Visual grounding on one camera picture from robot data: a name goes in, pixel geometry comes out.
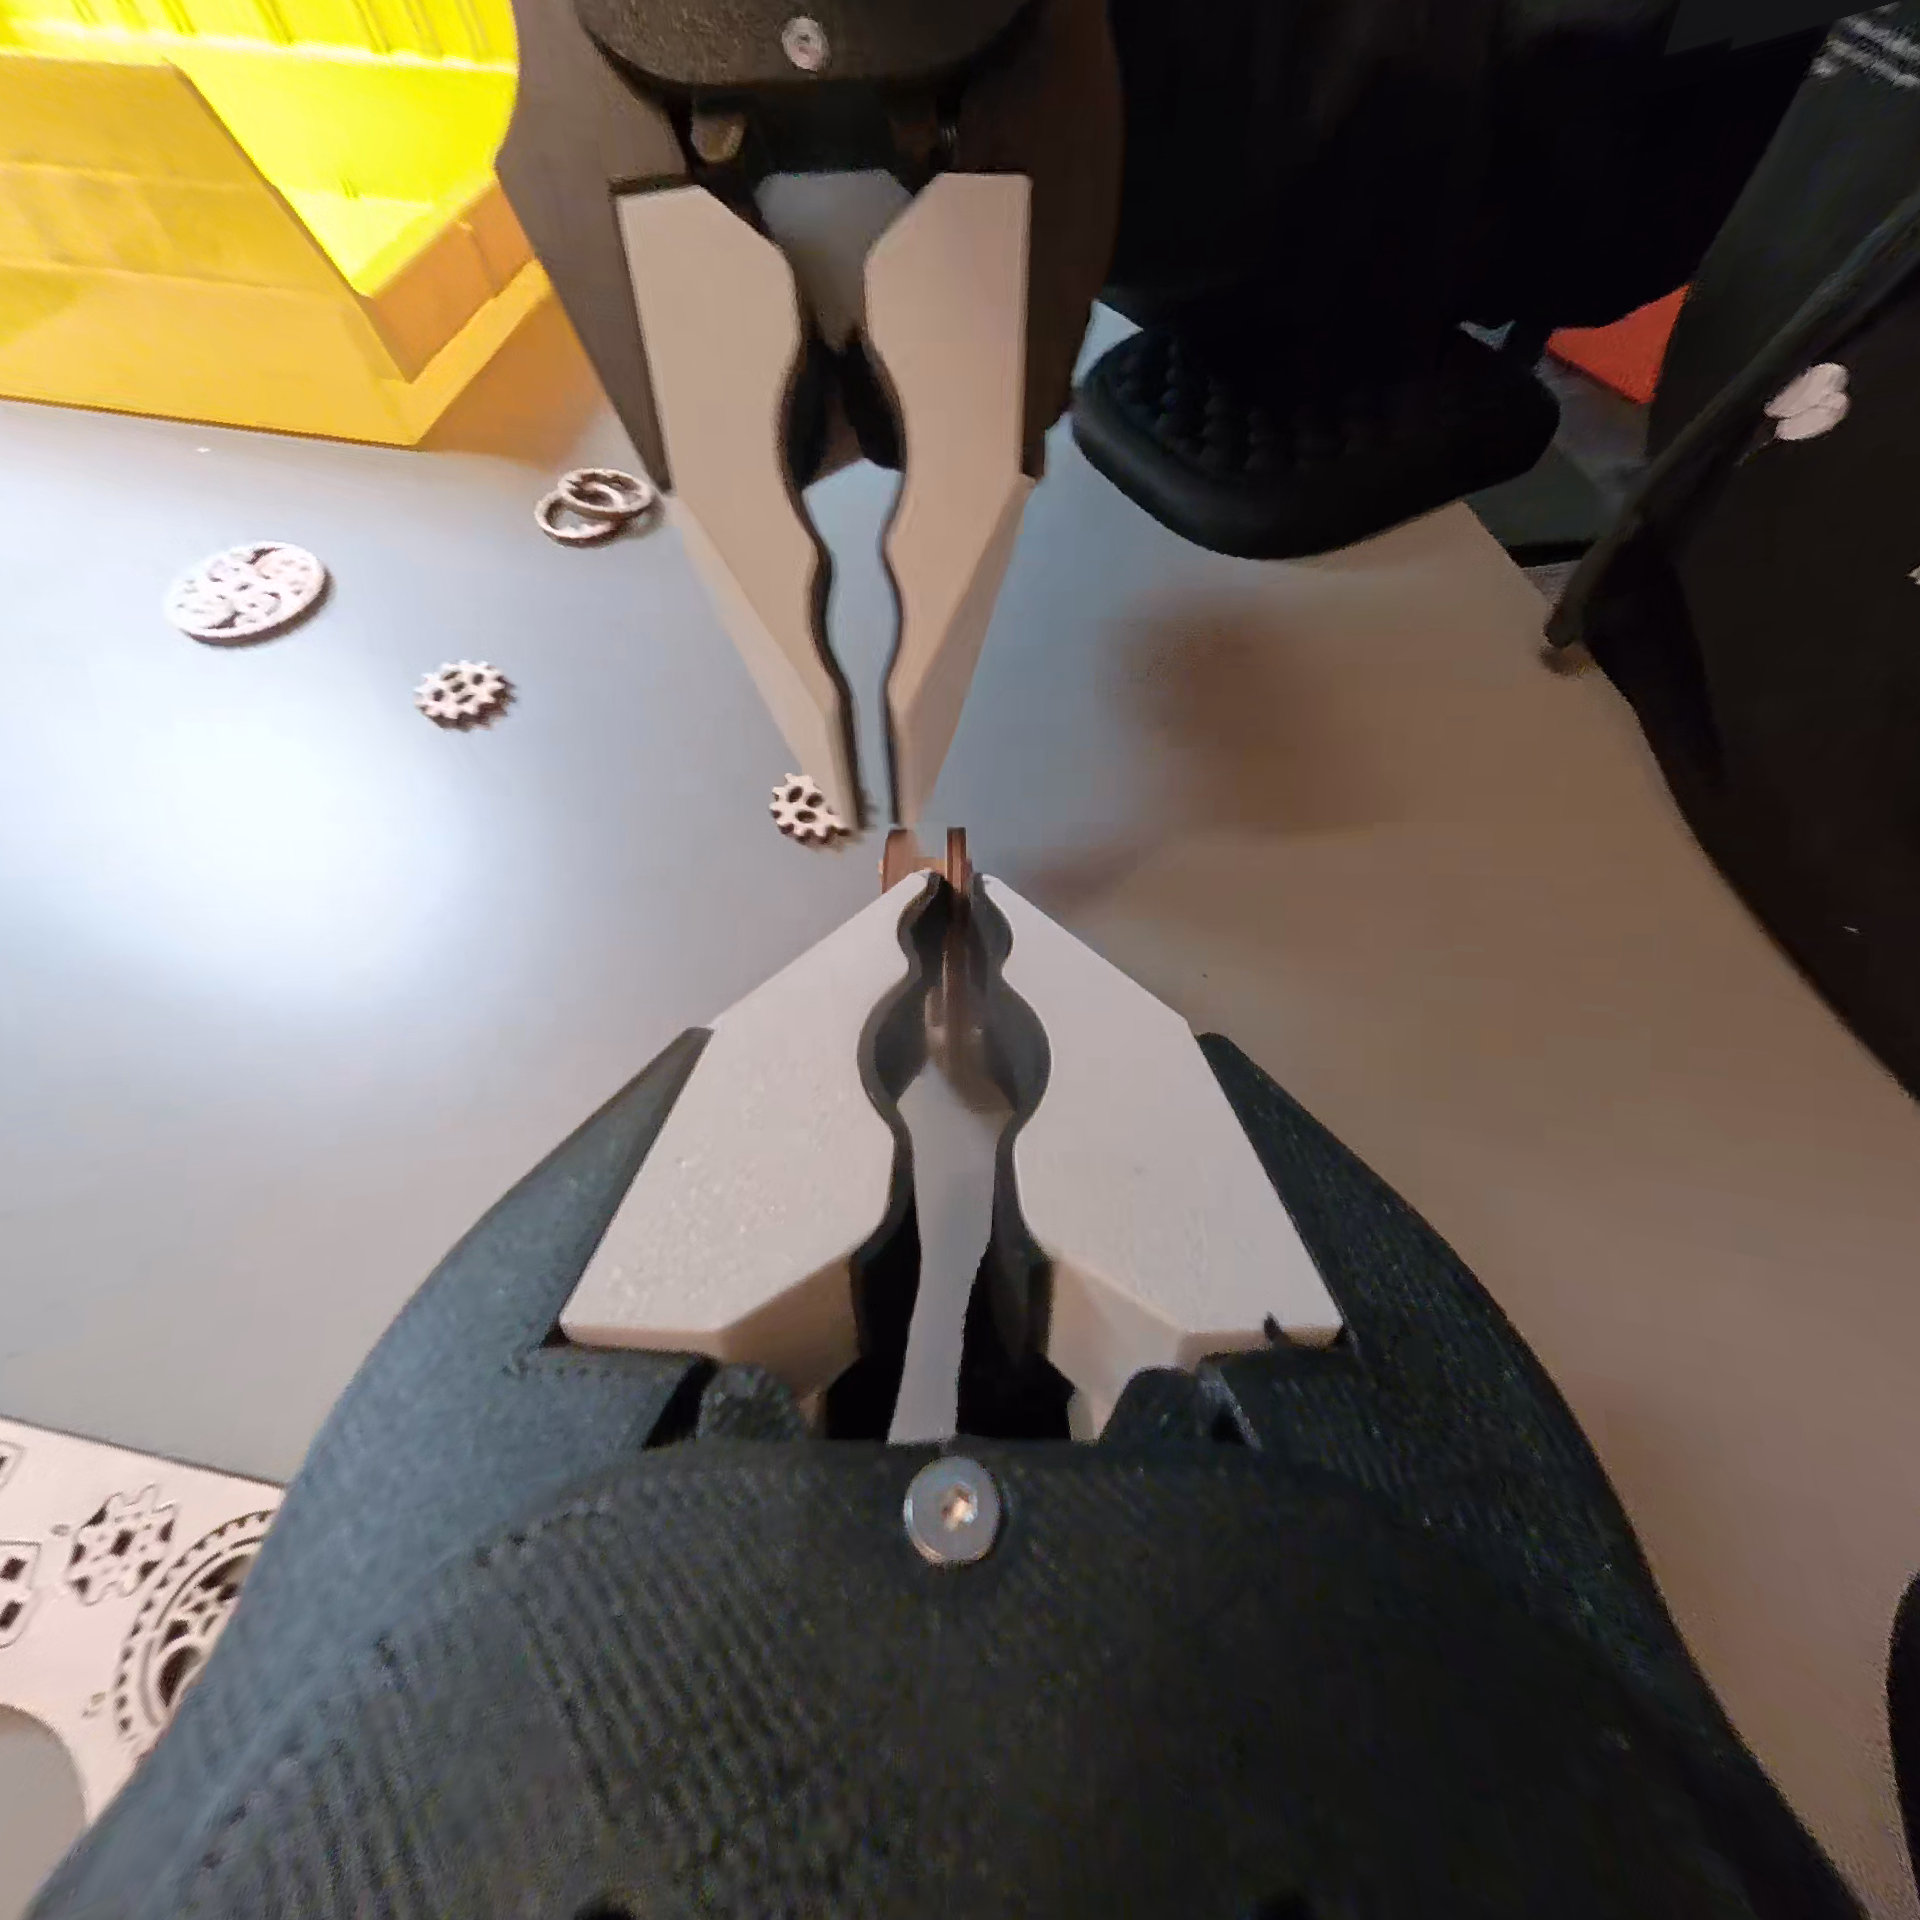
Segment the person's right forearm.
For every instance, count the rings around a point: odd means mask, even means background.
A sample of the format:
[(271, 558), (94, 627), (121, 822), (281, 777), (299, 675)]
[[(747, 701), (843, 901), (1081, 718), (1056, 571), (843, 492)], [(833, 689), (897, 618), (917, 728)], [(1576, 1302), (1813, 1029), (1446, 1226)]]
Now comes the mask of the person's right forearm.
[(1835, 0), (1115, 0), (1123, 315), (1596, 329), (1671, 295)]

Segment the laser-cut wooden parts sheet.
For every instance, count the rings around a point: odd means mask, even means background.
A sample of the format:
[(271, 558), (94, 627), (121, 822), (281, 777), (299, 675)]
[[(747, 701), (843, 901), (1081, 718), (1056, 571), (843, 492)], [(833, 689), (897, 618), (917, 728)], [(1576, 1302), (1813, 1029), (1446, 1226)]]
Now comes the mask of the laser-cut wooden parts sheet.
[(206, 1674), (281, 1483), (0, 1416), (0, 1705), (96, 1821)]

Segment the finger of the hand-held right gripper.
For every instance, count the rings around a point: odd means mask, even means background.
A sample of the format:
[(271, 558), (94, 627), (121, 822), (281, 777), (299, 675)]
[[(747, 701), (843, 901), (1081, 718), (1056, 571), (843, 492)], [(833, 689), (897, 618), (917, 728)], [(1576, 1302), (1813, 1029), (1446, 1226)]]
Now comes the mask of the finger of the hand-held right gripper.
[(864, 253), (864, 343), (897, 413), (879, 571), (897, 645), (879, 675), (891, 817), (937, 788), (1002, 558), (1023, 535), (1033, 178), (937, 172)]
[(820, 645), (833, 558), (794, 490), (807, 315), (785, 250), (707, 189), (623, 189), (619, 250), (671, 452), (671, 523), (794, 766), (856, 836), (845, 686)]

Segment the wooden ring base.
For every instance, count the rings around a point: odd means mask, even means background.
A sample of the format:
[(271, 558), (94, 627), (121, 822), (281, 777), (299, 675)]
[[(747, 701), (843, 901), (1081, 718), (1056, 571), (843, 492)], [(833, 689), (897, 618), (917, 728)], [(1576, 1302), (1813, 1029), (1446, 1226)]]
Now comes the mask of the wooden ring base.
[(920, 840), (917, 822), (891, 822), (879, 888), (908, 873), (937, 873), (937, 993), (920, 993), (920, 1049), (961, 1112), (996, 1112), (961, 836), (950, 822), (937, 840)]

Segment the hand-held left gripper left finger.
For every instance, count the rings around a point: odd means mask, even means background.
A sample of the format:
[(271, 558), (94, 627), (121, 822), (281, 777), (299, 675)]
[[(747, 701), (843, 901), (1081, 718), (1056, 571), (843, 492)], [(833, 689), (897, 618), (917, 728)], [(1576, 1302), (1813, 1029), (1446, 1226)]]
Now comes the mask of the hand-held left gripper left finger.
[(619, 1194), (561, 1339), (699, 1350), (797, 1399), (879, 1362), (908, 1322), (917, 1145), (937, 881), (908, 873), (707, 1029)]

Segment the yellow plastic bin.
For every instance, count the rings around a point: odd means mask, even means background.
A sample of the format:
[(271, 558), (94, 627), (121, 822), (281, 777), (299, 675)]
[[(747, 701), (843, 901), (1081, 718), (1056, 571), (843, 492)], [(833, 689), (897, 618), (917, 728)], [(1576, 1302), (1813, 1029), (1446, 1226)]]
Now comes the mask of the yellow plastic bin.
[(9, 0), (0, 398), (424, 444), (553, 295), (512, 0)]

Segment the orange object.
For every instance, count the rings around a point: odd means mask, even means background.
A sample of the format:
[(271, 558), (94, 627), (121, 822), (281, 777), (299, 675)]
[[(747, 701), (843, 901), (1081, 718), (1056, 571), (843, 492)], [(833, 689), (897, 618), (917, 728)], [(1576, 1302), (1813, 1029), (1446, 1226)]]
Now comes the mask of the orange object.
[(1596, 380), (1620, 407), (1657, 407), (1681, 309), (1686, 309), (1686, 288), (1671, 288), (1609, 329), (1550, 329), (1550, 364)]

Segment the swirl-cut wooden disc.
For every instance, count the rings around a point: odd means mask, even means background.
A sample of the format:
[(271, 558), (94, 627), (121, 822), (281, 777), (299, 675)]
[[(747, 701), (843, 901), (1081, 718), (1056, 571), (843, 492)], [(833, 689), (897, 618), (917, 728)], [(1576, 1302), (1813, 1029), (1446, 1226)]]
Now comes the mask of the swirl-cut wooden disc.
[(190, 645), (271, 645), (333, 604), (333, 571), (303, 542), (232, 542), (161, 589), (161, 627)]

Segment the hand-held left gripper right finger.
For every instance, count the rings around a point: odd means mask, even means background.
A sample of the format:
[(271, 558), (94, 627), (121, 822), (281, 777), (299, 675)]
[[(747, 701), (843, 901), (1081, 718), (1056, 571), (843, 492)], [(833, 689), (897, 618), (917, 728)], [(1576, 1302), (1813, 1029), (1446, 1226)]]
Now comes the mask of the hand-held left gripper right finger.
[(977, 931), (1002, 931), (996, 993), (1048, 1039), (1010, 1096), (1010, 1219), (1048, 1257), (1039, 1350), (1071, 1416), (1115, 1416), (1143, 1372), (1327, 1350), (1340, 1308), (1186, 1017), (996, 873)]

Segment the black office chair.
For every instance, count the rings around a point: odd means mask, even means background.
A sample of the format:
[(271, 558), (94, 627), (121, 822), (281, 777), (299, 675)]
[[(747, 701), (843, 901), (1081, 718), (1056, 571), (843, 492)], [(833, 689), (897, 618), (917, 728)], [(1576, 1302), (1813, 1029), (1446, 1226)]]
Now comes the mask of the black office chair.
[(1150, 528), (1322, 558), (1528, 478), (1557, 436), (1532, 352), (1435, 329), (1322, 352), (1262, 323), (1143, 323), (1071, 398), (1071, 444)]

